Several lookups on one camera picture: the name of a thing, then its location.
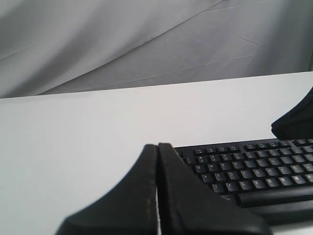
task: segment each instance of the white fabric backdrop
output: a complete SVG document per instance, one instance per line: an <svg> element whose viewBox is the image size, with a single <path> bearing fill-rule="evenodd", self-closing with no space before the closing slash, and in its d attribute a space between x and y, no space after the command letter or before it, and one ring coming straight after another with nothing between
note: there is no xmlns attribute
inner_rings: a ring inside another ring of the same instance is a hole
<svg viewBox="0 0 313 235"><path fill-rule="evenodd" d="M0 0L0 97L307 71L312 0Z"/></svg>

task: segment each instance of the spacebar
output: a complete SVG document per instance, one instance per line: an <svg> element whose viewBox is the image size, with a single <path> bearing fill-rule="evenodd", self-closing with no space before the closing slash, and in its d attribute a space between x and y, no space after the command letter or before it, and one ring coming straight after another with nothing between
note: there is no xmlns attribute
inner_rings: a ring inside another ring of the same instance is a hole
<svg viewBox="0 0 313 235"><path fill-rule="evenodd" d="M246 192L238 194L241 207L257 207L313 200L313 186L297 188L270 189L261 192Z"/></svg>

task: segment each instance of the keyboard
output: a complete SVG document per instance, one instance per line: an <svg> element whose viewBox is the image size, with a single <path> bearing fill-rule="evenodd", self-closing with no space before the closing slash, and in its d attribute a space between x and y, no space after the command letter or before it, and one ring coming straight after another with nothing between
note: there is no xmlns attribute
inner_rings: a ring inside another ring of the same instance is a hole
<svg viewBox="0 0 313 235"><path fill-rule="evenodd" d="M313 219L313 140L270 139L175 150L215 193L269 224Z"/></svg>

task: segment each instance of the white desk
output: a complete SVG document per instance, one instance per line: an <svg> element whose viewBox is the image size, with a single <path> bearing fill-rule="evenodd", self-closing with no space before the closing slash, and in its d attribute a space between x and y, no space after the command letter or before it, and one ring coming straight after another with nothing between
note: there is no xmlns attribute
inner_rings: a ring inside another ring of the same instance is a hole
<svg viewBox="0 0 313 235"><path fill-rule="evenodd" d="M0 100L0 234L53 234L109 191L146 143L272 138L271 123L312 86L307 72ZM313 233L310 223L274 228L295 229Z"/></svg>

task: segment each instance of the table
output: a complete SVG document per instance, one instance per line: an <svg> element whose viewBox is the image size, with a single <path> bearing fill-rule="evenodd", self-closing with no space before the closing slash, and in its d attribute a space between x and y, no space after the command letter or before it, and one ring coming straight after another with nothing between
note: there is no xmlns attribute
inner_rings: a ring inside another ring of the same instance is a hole
<svg viewBox="0 0 313 235"><path fill-rule="evenodd" d="M273 138L313 72L0 100L0 233L53 234L116 185L146 143ZM312 234L311 222L277 235Z"/></svg>

